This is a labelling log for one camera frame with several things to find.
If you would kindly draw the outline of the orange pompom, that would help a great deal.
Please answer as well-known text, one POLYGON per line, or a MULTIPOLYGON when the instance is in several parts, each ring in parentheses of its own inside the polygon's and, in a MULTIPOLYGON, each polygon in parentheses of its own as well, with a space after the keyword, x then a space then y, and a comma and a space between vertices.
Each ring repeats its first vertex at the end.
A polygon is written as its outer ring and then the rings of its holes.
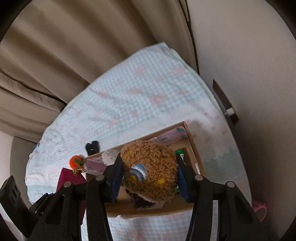
POLYGON ((71 169, 82 170, 84 169, 85 158, 82 155, 72 156, 69 160, 69 165, 71 169))

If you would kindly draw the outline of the grey sock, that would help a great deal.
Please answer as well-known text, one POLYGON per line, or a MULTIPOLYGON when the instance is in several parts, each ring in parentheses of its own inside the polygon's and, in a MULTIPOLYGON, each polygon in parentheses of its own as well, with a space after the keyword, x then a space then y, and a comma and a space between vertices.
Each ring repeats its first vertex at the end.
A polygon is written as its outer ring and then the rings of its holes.
POLYGON ((117 150, 113 150, 113 149, 108 149, 105 150, 102 153, 102 162, 106 165, 106 166, 110 166, 113 165, 118 157, 118 155, 120 154, 119 151, 117 150))

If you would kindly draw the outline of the black hair scrunchie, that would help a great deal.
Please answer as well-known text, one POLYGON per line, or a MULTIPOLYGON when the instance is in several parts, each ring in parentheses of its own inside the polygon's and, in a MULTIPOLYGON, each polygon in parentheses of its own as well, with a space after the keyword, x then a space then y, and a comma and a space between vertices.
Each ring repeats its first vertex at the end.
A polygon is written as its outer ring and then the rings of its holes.
POLYGON ((98 141, 93 141, 92 143, 87 143, 85 146, 88 156, 95 155, 100 152, 100 145, 98 141))

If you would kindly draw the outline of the brown fuzzy round plush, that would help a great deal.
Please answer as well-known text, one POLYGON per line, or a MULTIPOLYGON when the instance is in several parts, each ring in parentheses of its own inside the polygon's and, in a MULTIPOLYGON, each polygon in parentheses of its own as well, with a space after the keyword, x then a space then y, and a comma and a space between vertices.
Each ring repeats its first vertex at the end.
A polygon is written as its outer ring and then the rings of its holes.
POLYGON ((120 153, 123 185, 149 202, 167 202, 176 194, 178 163, 173 150, 152 141, 126 144, 120 153))

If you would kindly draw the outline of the green tissue packet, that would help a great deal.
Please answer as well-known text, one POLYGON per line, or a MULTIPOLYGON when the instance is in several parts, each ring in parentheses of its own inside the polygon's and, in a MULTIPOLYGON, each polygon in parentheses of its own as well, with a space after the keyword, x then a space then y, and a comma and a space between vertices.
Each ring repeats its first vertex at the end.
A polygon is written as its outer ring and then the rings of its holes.
POLYGON ((182 161, 183 161, 183 163, 185 164, 185 162, 184 162, 185 149, 184 148, 178 149, 178 150, 174 151, 174 153, 175 154, 179 154, 180 157, 181 157, 181 159, 182 159, 182 161))

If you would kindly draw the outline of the pink slipper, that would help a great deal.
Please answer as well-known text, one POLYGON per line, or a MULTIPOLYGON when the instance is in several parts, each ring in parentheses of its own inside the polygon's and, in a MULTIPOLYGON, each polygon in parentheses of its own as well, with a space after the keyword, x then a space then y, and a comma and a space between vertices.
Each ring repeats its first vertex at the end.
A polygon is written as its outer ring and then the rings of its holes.
POLYGON ((259 221, 262 222, 267 215, 267 205, 264 202, 252 199, 252 208, 259 221))

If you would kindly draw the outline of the grey padded headboard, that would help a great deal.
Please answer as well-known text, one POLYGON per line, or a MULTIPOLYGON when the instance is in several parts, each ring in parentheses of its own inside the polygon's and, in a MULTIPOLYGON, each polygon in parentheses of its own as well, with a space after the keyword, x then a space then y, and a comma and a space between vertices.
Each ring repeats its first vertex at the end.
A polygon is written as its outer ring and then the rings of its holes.
POLYGON ((19 137, 13 137, 11 144, 10 157, 10 175, 15 178, 16 185, 21 193, 25 205, 29 208, 32 204, 27 195, 27 186, 25 184, 26 166, 29 161, 29 155, 36 147, 36 143, 23 140, 19 137))

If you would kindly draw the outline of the pink patterned cardboard box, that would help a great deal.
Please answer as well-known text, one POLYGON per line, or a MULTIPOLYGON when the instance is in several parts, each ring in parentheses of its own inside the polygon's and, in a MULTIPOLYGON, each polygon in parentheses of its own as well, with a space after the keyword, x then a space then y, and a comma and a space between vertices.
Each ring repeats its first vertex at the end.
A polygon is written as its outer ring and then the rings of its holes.
POLYGON ((166 215, 192 208, 178 190, 177 151, 196 174, 204 167, 188 125, 182 121, 145 137, 114 147, 123 152, 123 181, 118 196, 105 205, 107 215, 166 215))

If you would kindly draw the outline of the beige curtain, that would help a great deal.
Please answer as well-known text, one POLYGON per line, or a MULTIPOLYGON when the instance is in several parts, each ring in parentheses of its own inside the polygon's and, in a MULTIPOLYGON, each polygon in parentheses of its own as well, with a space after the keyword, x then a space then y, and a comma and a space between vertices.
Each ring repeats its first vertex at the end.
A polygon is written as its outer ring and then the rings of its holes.
POLYGON ((27 1, 1 41, 1 131, 38 142, 97 77, 160 42, 197 69, 186 1, 27 1))

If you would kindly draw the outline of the dark wall fixture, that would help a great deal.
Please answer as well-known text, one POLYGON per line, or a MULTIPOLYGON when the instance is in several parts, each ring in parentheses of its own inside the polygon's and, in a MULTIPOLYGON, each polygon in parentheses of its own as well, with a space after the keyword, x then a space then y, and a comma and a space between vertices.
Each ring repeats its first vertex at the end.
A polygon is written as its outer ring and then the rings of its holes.
POLYGON ((218 85, 218 83, 215 81, 215 79, 212 82, 212 89, 215 92, 215 96, 220 102, 220 106, 222 108, 224 115, 227 117, 229 121, 231 121, 233 125, 236 125, 239 121, 239 118, 229 99, 227 98, 221 87, 218 85))

